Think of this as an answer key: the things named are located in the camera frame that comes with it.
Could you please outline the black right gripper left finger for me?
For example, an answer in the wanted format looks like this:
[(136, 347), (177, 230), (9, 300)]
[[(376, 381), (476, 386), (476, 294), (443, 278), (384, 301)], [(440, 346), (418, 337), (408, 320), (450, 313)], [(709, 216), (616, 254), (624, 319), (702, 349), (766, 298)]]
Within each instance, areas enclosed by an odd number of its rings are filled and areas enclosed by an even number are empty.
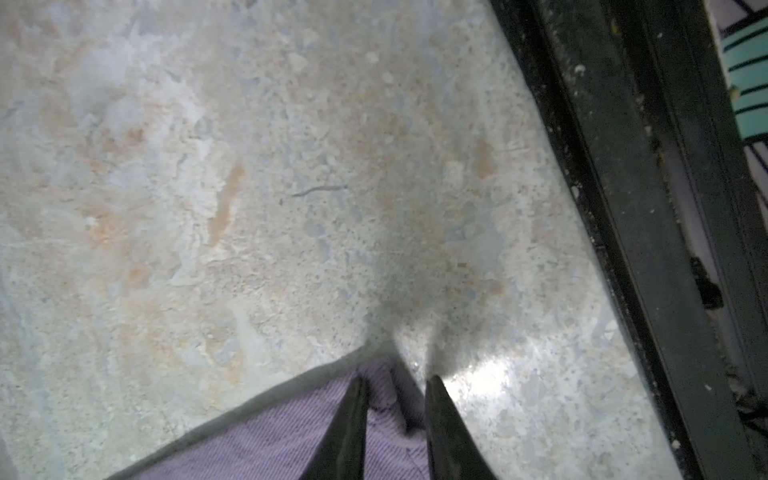
[(354, 378), (301, 480), (361, 480), (364, 477), (370, 387)]

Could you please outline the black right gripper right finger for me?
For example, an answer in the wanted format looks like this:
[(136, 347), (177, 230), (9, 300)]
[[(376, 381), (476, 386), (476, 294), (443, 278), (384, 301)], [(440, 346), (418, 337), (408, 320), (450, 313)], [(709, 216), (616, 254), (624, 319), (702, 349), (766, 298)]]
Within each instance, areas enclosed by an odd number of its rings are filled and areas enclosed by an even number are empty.
[(438, 375), (426, 383), (425, 405), (430, 478), (495, 479)]

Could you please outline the purple long pants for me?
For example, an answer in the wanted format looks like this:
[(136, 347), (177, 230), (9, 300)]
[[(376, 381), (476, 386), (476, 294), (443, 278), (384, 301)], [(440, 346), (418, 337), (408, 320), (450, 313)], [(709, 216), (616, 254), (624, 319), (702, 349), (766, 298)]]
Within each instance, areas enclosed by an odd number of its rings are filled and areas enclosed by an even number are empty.
[(392, 344), (359, 349), (192, 429), (118, 479), (427, 479), (424, 395)]

